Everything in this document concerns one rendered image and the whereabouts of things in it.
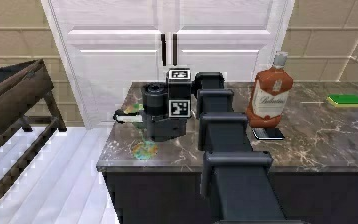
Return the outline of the green yellow sponge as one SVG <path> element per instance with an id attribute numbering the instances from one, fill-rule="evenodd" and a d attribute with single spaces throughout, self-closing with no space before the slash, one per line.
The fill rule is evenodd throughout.
<path id="1" fill-rule="evenodd" d="M 358 95 L 354 94 L 330 94 L 327 101 L 334 107 L 357 108 Z"/>

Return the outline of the dark marble top counter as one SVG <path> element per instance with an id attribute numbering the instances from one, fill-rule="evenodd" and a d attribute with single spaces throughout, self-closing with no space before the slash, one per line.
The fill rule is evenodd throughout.
<path id="1" fill-rule="evenodd" d="M 358 224 L 358 107 L 334 107 L 330 94 L 358 95 L 358 83 L 295 84 L 280 123 L 284 139 L 250 143 L 274 159 L 269 179 L 287 218 Z M 159 143 L 152 159 L 132 155 L 140 140 L 134 125 L 117 124 L 99 157 L 116 212 L 108 224 L 212 224 L 199 194 L 197 121 L 188 121 L 186 135 Z"/>

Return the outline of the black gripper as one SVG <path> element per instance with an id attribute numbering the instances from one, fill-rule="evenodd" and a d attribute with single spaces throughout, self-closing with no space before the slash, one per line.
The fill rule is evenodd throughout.
<path id="1" fill-rule="evenodd" d="M 142 123 L 147 130 L 147 137 L 154 142 L 164 142 L 186 134 L 187 120 L 170 118 L 168 90 L 165 83 L 148 83 L 141 88 L 143 111 L 126 113 L 121 109 L 115 111 L 113 119 L 120 124 Z"/>

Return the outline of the dark brown wooden table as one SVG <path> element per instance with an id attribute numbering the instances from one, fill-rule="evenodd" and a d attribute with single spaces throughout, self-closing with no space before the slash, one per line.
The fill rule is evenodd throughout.
<path id="1" fill-rule="evenodd" d="M 18 130 L 30 132 L 34 124 L 45 126 L 0 178 L 0 200 L 53 133 L 67 130 L 53 96 L 53 88 L 41 59 L 0 68 L 0 147 Z"/>

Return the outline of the amber whisky bottle white label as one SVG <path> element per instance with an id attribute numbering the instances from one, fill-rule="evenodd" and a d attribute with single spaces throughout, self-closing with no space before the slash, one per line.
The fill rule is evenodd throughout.
<path id="1" fill-rule="evenodd" d="M 292 77 L 284 70 L 288 53 L 277 52 L 272 66 L 257 73 L 246 115 L 251 128 L 275 128 L 282 118 Z"/>

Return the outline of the colorful martini glass with olive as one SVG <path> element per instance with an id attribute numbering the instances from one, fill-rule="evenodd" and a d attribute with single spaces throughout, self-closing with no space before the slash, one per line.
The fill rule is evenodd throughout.
<path id="1" fill-rule="evenodd" d="M 143 109 L 142 104 L 131 104 L 126 107 L 124 112 L 126 114 L 136 113 Z M 138 160 L 149 160 L 152 159 L 158 152 L 158 146 L 155 142 L 147 140 L 144 136 L 145 128 L 142 123 L 135 122 L 133 125 L 137 128 L 141 140 L 135 144 L 131 151 L 132 155 Z"/>

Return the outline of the black smartphone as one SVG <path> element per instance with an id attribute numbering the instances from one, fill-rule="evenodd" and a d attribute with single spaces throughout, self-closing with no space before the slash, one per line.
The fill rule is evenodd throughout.
<path id="1" fill-rule="evenodd" d="M 252 132 L 258 140 L 283 140 L 284 135 L 279 128 L 253 128 Z"/>

